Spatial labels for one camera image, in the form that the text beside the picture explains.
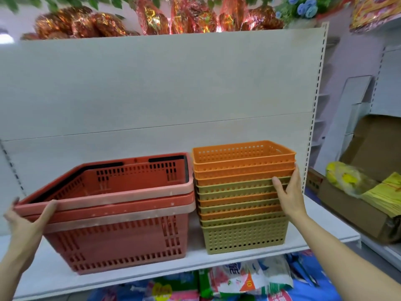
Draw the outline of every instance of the stacked storage baskets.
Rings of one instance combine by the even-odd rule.
[[[185,257],[196,208],[188,153],[82,164],[15,207],[30,221],[58,200],[45,237],[79,274]]]
[[[272,177],[288,184],[295,152],[259,141],[194,148],[198,215],[209,254],[284,243],[288,220]]]

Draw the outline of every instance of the blue flower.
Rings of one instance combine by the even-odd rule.
[[[307,8],[312,7],[312,6],[316,6],[316,0],[306,0],[305,1],[305,5]]]
[[[305,17],[308,19],[313,18],[318,12],[318,7],[317,6],[312,6],[309,7],[308,10],[306,11]]]
[[[297,13],[298,15],[303,16],[306,13],[306,10],[306,5],[304,3],[301,3],[298,5]]]
[[[298,0],[288,0],[288,3],[290,3],[291,5],[297,4]]]

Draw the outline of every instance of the forearm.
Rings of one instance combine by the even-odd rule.
[[[316,255],[344,301],[396,300],[401,285],[359,257],[308,216],[293,218],[293,224]]]
[[[13,299],[23,273],[22,270],[21,261],[8,252],[0,262],[0,301]]]

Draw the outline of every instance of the hand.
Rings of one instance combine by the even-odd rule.
[[[21,272],[24,272],[33,262],[42,239],[44,227],[56,211],[57,201],[50,201],[42,215],[31,223],[14,211],[14,206],[18,200],[19,198],[16,198],[4,214],[11,231],[11,241],[6,256],[11,257],[11,260],[22,269]]]
[[[277,191],[281,207],[292,223],[299,217],[308,216],[306,214],[305,203],[303,202],[301,177],[299,176],[299,168],[297,164],[295,165],[295,170],[285,191],[277,177],[273,177],[272,182]]]

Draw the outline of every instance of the cardboard box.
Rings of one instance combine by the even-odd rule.
[[[358,122],[354,137],[340,161],[383,181],[393,172],[401,173],[400,149],[401,118],[368,115]],[[387,244],[401,239],[401,216],[390,218],[365,201],[345,194],[326,179],[318,197],[330,211],[374,240]]]
[[[321,175],[318,171],[313,168],[308,168],[308,174],[306,175],[306,186],[314,193],[318,194],[320,186],[324,180],[324,175]]]

